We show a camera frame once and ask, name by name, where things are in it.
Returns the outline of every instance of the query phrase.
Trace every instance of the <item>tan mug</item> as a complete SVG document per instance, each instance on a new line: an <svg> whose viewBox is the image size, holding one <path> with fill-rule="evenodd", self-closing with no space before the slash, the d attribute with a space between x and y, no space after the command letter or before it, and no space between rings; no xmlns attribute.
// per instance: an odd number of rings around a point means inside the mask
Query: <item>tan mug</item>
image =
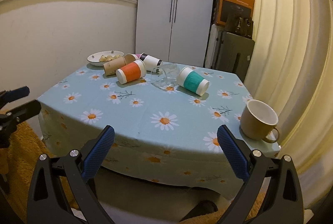
<svg viewBox="0 0 333 224"><path fill-rule="evenodd" d="M259 100L249 100L240 117L240 127L244 134L251 139L263 140L268 143L274 143L277 139L269 139L271 131L275 129L280 135L276 125L279 118L275 111L264 102Z"/></svg>

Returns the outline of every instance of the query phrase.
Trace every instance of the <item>teal paper cup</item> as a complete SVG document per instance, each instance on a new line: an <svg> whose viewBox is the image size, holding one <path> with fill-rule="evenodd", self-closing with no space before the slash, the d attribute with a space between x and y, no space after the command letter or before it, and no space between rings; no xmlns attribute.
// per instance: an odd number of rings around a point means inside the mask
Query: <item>teal paper cup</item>
<svg viewBox="0 0 333 224"><path fill-rule="evenodd" d="M209 81L191 68L184 67L177 77L177 84L202 96L208 89Z"/></svg>

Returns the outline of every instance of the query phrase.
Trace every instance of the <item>metal screw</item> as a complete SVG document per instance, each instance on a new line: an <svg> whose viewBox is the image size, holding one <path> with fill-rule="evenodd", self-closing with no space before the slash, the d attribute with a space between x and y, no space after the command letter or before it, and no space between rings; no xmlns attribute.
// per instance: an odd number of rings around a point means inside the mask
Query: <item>metal screw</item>
<svg viewBox="0 0 333 224"><path fill-rule="evenodd" d="M79 154L79 151L78 150L72 150L71 152L70 152L70 155L71 156L77 156Z"/></svg>
<svg viewBox="0 0 333 224"><path fill-rule="evenodd" d="M47 158L47 155L46 154L41 154L40 157L39 157L39 160L45 160Z"/></svg>
<svg viewBox="0 0 333 224"><path fill-rule="evenodd" d="M261 152L259 150L254 150L253 151L253 155L256 157L260 157L261 156Z"/></svg>
<svg viewBox="0 0 333 224"><path fill-rule="evenodd" d="M291 157L288 156L288 155L285 155L283 158L284 158L284 160L286 160L287 162L290 162L290 161L291 161Z"/></svg>

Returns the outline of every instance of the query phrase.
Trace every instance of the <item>light blue tablecloth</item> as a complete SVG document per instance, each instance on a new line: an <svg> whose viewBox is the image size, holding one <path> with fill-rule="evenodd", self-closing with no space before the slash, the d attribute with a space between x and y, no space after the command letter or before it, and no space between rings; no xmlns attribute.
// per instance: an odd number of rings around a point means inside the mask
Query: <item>light blue tablecloth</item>
<svg viewBox="0 0 333 224"><path fill-rule="evenodd" d="M280 149L277 143L240 134L240 115L252 97L235 74L192 68L210 82L202 97L182 87L156 88L149 73L121 85L115 75L106 77L102 68L89 64L80 68L38 98L47 147L55 155L66 155L111 125L116 139L103 162L106 168L234 197L242 181L218 145L218 127L226 124L236 138L266 156L274 157Z"/></svg>

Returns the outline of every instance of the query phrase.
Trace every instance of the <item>white bowl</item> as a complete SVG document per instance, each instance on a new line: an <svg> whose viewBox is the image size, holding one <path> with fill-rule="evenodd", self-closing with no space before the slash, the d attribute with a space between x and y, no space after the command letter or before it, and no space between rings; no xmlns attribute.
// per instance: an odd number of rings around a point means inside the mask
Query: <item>white bowl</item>
<svg viewBox="0 0 333 224"><path fill-rule="evenodd" d="M97 52L97 53L91 54L87 58L87 60L88 60L89 63L91 63L94 66L103 66L103 64L105 64L106 62L100 62L99 61L99 59L100 59L100 57L102 55L104 55L105 57L108 56L108 55L112 55L112 56L116 56L116 55L124 56L124 52L116 51L116 50Z"/></svg>

